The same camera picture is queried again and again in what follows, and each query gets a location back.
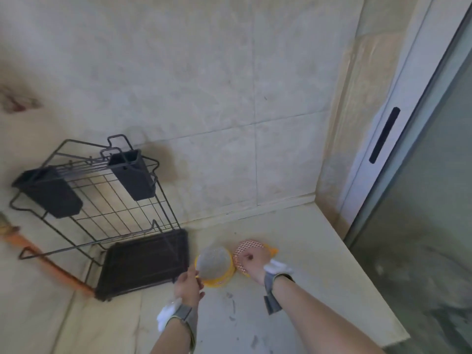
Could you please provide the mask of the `black plastic cutlery holder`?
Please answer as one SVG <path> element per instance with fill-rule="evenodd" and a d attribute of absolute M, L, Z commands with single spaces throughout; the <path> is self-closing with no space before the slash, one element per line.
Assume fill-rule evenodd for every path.
<path fill-rule="evenodd" d="M 140 149 L 111 154 L 108 166 L 134 201 L 155 196 L 156 184 Z"/>
<path fill-rule="evenodd" d="M 11 186 L 56 219 L 77 215 L 83 207 L 82 200 L 53 166 L 24 171 Z"/>

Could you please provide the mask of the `perforated orange strainer lid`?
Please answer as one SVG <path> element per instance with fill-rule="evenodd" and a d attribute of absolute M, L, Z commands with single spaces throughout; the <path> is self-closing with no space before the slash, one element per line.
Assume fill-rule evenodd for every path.
<path fill-rule="evenodd" d="M 250 277 L 250 276 L 247 273 L 245 267 L 239 261 L 239 256 L 241 253 L 245 252 L 247 249 L 254 249 L 254 248 L 266 248 L 269 251 L 271 258 L 273 258 L 275 255 L 279 253 L 279 250 L 277 248 L 269 246 L 268 244 L 264 244 L 253 239 L 246 239 L 239 242 L 239 244 L 236 246 L 232 254 L 233 264 L 236 270 L 238 270 L 240 273 L 242 273 L 246 277 Z"/>

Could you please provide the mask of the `white sliding door frame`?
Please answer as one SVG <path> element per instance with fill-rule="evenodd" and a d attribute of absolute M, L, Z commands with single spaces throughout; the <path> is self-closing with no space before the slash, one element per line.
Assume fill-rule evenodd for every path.
<path fill-rule="evenodd" d="M 356 153 L 346 185 L 337 203 L 338 218 L 333 225 L 346 241 L 357 214 L 399 140 L 416 106 L 438 69 L 456 35 L 472 0 L 418 0 L 405 30 L 392 83 L 367 129 Z M 377 139 L 392 108 L 400 114 L 377 158 L 369 162 Z"/>

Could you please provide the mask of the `black drip tray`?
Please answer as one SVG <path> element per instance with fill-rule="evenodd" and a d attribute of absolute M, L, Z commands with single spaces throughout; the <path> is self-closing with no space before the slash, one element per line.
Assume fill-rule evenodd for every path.
<path fill-rule="evenodd" d="M 176 229 L 114 244 L 107 251 L 95 298 L 120 295 L 172 282 L 189 267 L 188 232 Z"/>

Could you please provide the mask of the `person's right hand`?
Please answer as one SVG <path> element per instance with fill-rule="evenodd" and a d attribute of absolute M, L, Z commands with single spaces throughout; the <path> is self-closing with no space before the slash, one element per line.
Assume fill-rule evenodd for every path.
<path fill-rule="evenodd" d="M 264 286 L 264 278 L 266 275 L 264 266 L 271 260 L 270 253 L 266 248 L 254 248 L 248 250 L 255 250 L 255 271 L 247 271 L 247 273 L 256 283 Z"/>

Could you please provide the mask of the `person's left forearm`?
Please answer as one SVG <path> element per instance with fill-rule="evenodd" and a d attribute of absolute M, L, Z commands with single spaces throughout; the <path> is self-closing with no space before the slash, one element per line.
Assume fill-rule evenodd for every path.
<path fill-rule="evenodd" d="M 194 344 L 188 324 L 178 317 L 172 317 L 150 354 L 191 354 Z"/>

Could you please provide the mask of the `person's left hand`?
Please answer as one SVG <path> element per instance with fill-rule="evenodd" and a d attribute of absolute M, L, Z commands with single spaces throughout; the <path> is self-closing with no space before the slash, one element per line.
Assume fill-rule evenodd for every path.
<path fill-rule="evenodd" d="M 198 307 L 200 300 L 205 296 L 204 285 L 201 282 L 201 287 L 186 287 L 185 273 L 180 274 L 174 283 L 174 297 L 181 298 L 184 304 Z"/>

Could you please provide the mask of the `frosted glass door pane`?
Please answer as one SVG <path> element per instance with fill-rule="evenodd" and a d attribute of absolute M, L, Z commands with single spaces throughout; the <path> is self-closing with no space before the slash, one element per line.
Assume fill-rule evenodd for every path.
<path fill-rule="evenodd" d="M 453 43 L 363 206 L 350 244 L 409 339 L 472 354 L 472 25 Z"/>

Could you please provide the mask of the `person's right forearm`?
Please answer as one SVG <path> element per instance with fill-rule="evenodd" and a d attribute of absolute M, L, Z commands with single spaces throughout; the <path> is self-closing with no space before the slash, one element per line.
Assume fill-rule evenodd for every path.
<path fill-rule="evenodd" d="M 356 326 L 287 277 L 275 279 L 272 293 L 308 354 L 385 354 Z"/>

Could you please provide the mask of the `round yellow container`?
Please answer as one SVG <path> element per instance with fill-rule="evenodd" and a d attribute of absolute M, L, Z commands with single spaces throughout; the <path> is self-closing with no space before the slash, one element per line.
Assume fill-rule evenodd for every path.
<path fill-rule="evenodd" d="M 227 285 L 236 271 L 232 254 L 221 245 L 202 250 L 195 258 L 194 266 L 203 285 L 209 288 Z"/>

